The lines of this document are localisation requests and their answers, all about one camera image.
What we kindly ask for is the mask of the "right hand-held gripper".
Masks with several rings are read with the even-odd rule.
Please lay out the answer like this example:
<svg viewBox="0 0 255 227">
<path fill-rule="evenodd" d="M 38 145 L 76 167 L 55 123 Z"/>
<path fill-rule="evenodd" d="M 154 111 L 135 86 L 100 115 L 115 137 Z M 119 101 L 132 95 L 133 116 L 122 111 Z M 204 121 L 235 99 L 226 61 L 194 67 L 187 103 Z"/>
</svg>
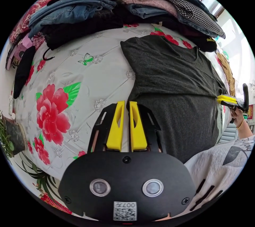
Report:
<svg viewBox="0 0 255 227">
<path fill-rule="evenodd" d="M 217 103 L 223 106 L 228 107 L 229 109 L 241 109 L 243 113 L 248 113 L 249 103 L 246 103 L 244 100 L 237 99 L 230 95 L 219 95 Z"/>
</svg>

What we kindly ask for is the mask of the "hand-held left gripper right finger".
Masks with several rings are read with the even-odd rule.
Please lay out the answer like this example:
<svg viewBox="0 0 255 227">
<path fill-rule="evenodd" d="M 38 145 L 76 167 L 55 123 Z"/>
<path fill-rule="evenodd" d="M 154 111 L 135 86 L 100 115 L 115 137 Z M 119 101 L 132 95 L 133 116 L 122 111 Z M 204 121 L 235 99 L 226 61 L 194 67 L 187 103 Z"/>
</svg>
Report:
<svg viewBox="0 0 255 227">
<path fill-rule="evenodd" d="M 129 102 L 131 151 L 147 149 L 147 140 L 137 102 Z"/>
</svg>

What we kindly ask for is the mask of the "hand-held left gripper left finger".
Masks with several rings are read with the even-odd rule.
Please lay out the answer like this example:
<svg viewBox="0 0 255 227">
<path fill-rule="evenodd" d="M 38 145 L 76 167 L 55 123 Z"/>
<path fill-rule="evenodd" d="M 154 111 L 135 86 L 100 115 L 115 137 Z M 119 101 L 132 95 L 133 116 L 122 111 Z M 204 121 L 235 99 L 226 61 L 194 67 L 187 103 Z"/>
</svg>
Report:
<svg viewBox="0 0 255 227">
<path fill-rule="evenodd" d="M 121 151 L 122 149 L 124 107 L 125 101 L 118 101 L 115 106 L 113 119 L 106 142 L 106 147 L 108 150 Z"/>
</svg>

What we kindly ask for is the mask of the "person's right hand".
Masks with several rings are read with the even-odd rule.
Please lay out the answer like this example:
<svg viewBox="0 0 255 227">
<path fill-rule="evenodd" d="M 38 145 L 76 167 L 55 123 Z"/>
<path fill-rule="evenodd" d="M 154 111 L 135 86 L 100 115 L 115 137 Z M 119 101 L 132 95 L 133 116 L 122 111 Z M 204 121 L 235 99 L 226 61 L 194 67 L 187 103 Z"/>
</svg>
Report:
<svg viewBox="0 0 255 227">
<path fill-rule="evenodd" d="M 234 119 L 234 124 L 236 125 L 236 128 L 239 129 L 244 122 L 243 111 L 238 108 L 236 108 L 235 110 L 231 109 L 231 116 Z"/>
</svg>

